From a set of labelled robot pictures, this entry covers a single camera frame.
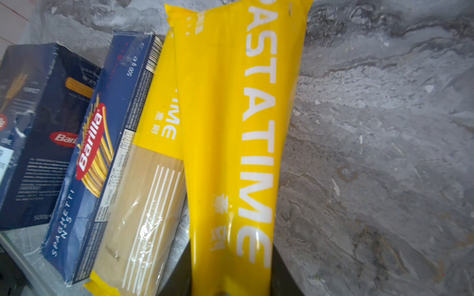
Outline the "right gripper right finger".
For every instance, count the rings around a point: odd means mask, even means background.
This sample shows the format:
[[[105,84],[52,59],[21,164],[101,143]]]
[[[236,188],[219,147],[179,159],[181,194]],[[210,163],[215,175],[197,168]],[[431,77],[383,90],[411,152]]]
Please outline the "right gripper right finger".
[[[304,296],[275,245],[272,250],[270,295]]]

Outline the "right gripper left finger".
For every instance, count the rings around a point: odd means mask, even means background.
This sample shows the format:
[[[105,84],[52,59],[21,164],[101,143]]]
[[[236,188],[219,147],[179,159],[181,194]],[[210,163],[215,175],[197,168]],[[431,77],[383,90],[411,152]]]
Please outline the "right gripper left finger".
[[[188,242],[168,281],[158,292],[158,296],[190,296],[191,274],[191,243]]]

